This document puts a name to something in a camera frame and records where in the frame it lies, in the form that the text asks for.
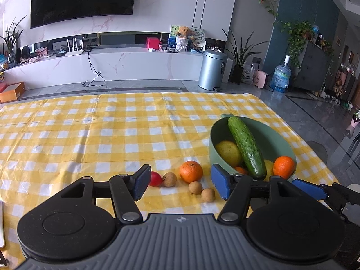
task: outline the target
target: black plant pot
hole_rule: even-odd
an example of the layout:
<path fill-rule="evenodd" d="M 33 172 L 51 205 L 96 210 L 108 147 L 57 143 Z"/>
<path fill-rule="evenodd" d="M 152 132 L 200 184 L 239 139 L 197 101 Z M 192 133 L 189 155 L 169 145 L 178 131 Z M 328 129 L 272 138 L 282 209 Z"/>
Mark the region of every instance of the black plant pot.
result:
<path fill-rule="evenodd" d="M 233 69 L 233 73 L 231 75 L 231 78 L 230 78 L 230 82 L 232 83 L 235 83 L 235 84 L 240 84 L 241 81 L 241 76 L 243 74 L 243 70 L 244 68 L 243 67 L 240 67 L 240 66 L 234 66 L 234 69 Z"/>

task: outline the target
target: red fruit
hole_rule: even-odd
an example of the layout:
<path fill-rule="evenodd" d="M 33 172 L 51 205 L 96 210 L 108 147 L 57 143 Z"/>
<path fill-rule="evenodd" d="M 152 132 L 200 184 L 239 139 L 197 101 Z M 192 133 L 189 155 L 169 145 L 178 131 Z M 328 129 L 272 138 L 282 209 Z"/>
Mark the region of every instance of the red fruit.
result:
<path fill-rule="evenodd" d="M 162 184 L 162 177 L 157 172 L 151 172 L 150 186 L 160 187 Z"/>

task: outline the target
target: trash can lid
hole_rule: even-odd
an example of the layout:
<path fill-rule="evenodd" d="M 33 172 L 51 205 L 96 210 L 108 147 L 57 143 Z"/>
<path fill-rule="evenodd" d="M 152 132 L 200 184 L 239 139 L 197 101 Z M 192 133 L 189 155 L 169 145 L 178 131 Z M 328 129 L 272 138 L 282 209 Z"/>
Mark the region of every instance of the trash can lid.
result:
<path fill-rule="evenodd" d="M 227 54 L 218 51 L 213 51 L 211 49 L 210 50 L 207 49 L 206 51 L 204 51 L 204 55 L 215 59 L 227 60 Z"/>

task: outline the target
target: black circular disc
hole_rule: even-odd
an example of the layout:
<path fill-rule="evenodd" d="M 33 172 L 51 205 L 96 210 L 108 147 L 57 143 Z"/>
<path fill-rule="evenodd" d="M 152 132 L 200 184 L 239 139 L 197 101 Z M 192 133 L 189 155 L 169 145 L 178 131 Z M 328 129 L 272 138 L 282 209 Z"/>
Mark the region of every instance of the black circular disc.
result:
<path fill-rule="evenodd" d="M 253 243 L 267 254 L 293 262 L 333 257 L 344 240 L 344 224 L 318 202 L 284 198 L 254 211 L 247 222 Z"/>
<path fill-rule="evenodd" d="M 91 203 L 60 199 L 25 214 L 18 224 L 23 252 L 40 261 L 73 261 L 96 253 L 114 237 L 114 218 Z"/>

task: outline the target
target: white cap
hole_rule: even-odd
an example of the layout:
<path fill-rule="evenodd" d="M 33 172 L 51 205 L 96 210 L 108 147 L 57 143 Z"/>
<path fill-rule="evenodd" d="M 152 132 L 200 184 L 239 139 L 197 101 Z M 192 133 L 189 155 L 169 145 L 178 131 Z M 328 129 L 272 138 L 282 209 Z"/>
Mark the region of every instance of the white cap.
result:
<path fill-rule="evenodd" d="M 285 63 L 286 63 L 286 64 L 289 64 L 289 62 L 290 62 L 290 56 L 286 56 L 286 58 L 285 58 Z"/>

